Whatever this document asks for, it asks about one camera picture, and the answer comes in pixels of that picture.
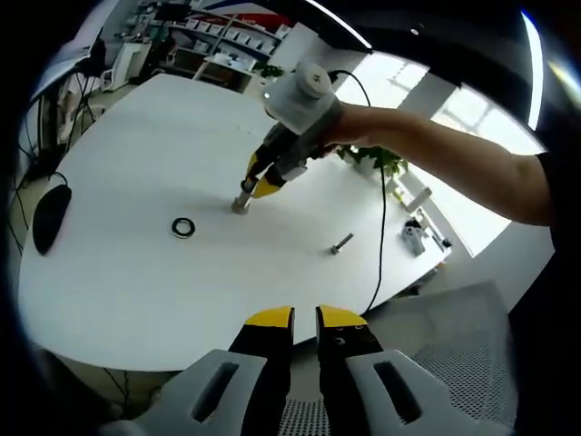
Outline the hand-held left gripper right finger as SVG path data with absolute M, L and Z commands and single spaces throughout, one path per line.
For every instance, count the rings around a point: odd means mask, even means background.
M 408 356 L 385 351 L 368 323 L 320 305 L 320 391 L 334 435 L 493 435 L 452 404 L 448 387 Z

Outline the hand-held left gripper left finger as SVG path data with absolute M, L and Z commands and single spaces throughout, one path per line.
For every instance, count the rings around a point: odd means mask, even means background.
M 290 389 L 294 310 L 257 312 L 230 348 L 212 350 L 165 383 L 157 402 L 103 435 L 275 435 Z

